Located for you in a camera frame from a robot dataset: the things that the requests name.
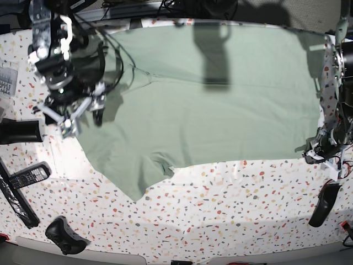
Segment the black game controller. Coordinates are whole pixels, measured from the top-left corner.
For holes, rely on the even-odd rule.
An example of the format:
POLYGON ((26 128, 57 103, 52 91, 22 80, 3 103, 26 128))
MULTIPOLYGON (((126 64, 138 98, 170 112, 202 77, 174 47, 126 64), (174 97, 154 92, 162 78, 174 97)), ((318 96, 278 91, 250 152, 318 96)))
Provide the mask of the black game controller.
POLYGON ((68 233, 69 225, 64 218, 56 218, 46 229, 45 235, 62 252, 63 255, 77 255, 87 247, 86 240, 76 239, 68 233))

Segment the clear plastic parts bag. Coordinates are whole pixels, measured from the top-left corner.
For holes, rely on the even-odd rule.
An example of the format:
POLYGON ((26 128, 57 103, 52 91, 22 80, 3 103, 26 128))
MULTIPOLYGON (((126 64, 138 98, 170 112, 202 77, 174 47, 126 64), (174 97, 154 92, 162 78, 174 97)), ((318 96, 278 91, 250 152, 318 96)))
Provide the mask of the clear plastic parts bag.
POLYGON ((12 104, 16 93, 18 63, 1 60, 1 121, 12 104))

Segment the long black bar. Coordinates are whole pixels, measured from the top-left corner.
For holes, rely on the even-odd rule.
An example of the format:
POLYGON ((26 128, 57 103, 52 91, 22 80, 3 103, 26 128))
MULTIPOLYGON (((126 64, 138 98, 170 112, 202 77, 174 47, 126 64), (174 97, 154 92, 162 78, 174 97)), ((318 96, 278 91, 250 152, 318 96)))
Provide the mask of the long black bar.
POLYGON ((28 229, 38 227, 40 220, 22 195, 21 191, 15 190, 10 184, 10 174, 1 160, 1 191, 7 202, 13 209, 15 215, 24 223, 28 229))

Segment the black TV remote control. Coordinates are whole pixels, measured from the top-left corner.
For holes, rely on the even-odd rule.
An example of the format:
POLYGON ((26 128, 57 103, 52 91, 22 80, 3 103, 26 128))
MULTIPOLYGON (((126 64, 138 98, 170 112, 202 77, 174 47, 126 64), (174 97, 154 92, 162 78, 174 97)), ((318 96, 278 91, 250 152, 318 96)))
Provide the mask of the black TV remote control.
POLYGON ((48 179, 51 173, 48 164, 41 162, 11 175, 9 181, 12 187, 18 190, 48 179))

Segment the green T-shirt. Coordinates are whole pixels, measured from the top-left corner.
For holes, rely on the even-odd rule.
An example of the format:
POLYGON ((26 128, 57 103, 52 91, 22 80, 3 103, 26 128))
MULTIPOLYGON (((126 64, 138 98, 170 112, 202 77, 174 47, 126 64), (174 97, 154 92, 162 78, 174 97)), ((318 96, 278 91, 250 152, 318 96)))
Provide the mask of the green T-shirt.
POLYGON ((113 33, 103 123, 60 140, 63 166, 88 162, 133 201, 175 168, 296 159, 317 132, 326 36, 197 23, 113 33))

